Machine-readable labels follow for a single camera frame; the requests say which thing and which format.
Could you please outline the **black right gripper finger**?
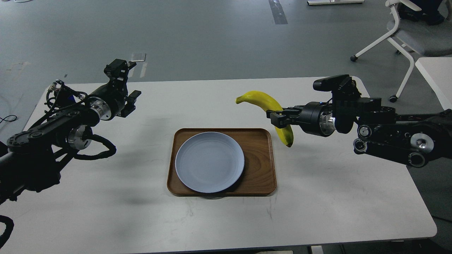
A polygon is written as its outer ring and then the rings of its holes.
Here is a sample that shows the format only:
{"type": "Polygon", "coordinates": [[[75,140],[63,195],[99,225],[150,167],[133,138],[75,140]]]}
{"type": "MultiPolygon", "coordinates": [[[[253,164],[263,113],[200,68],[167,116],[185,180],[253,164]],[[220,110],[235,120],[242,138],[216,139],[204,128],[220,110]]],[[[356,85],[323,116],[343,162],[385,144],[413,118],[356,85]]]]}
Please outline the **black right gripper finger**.
{"type": "Polygon", "coordinates": [[[297,108],[283,108],[282,110],[267,110],[266,117],[268,119],[291,119],[299,117],[301,113],[297,108]]]}
{"type": "Polygon", "coordinates": [[[271,117],[271,124],[273,124],[277,128],[286,128],[289,125],[301,125],[301,123],[296,118],[290,117],[271,117]]]}

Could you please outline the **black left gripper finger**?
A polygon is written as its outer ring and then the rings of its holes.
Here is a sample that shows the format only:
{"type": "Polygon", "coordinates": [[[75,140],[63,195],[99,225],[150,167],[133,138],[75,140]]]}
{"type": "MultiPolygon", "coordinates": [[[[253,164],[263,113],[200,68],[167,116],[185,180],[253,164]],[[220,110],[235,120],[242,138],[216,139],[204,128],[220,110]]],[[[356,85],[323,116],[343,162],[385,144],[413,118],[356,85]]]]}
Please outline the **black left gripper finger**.
{"type": "Polygon", "coordinates": [[[137,98],[142,94],[141,91],[139,90],[134,90],[131,94],[129,94],[129,96],[127,96],[125,98],[125,106],[122,109],[122,117],[126,118],[127,116],[129,116],[135,109],[135,103],[137,101],[137,98]]]}
{"type": "Polygon", "coordinates": [[[137,65],[136,62],[115,59],[104,68],[104,74],[109,78],[108,85],[126,86],[129,71],[137,65]]]}

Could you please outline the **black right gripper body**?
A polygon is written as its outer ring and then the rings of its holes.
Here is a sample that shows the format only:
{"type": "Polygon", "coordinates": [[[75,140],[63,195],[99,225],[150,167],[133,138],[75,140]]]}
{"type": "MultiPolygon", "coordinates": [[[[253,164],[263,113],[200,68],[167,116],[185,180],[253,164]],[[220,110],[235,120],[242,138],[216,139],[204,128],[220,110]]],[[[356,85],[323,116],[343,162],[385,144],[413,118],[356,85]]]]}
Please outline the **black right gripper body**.
{"type": "Polygon", "coordinates": [[[329,137],[336,131],[331,103],[310,102],[306,105],[296,105],[294,109],[299,111],[296,124],[305,133],[329,137]]]}

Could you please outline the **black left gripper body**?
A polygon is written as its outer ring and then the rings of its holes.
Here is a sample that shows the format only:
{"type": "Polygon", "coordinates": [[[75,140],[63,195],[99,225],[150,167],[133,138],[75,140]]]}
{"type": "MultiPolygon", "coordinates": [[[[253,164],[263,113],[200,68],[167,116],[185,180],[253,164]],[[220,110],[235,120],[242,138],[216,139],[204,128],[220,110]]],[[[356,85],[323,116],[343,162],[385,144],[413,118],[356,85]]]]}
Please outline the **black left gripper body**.
{"type": "Polygon", "coordinates": [[[112,120],[116,116],[126,117],[123,109],[127,95],[126,81],[113,79],[88,95],[87,102],[101,120],[112,120]]]}

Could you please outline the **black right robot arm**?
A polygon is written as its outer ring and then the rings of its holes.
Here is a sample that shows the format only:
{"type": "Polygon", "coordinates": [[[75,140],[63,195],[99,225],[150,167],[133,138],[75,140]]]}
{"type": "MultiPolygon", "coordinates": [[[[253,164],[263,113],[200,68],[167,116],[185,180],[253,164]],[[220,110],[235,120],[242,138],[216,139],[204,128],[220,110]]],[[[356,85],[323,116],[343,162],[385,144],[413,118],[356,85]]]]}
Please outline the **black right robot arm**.
{"type": "Polygon", "coordinates": [[[328,102],[310,102],[281,110],[267,110],[276,127],[298,125],[308,134],[329,137],[347,134],[357,124],[356,154],[368,154],[420,168],[439,158],[451,158],[451,110],[437,114],[397,114],[382,106],[381,98],[361,96],[348,74],[318,79],[316,91],[331,92],[328,102]]]}

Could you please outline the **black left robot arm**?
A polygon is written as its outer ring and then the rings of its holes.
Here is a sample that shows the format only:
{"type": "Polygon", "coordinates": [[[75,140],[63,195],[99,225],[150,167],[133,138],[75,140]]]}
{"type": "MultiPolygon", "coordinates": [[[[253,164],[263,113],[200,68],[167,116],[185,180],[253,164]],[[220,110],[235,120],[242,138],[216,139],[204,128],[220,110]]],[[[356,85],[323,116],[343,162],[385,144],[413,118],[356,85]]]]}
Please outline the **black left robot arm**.
{"type": "Polygon", "coordinates": [[[129,71],[136,62],[115,59],[106,65],[109,81],[91,94],[74,91],[61,80],[48,89],[60,90],[47,113],[28,130],[1,143],[1,203],[17,201],[24,191],[41,192],[60,183],[61,171],[72,160],[92,161],[113,156],[116,147],[94,134],[101,120],[127,117],[141,91],[127,91],[129,71]]]}

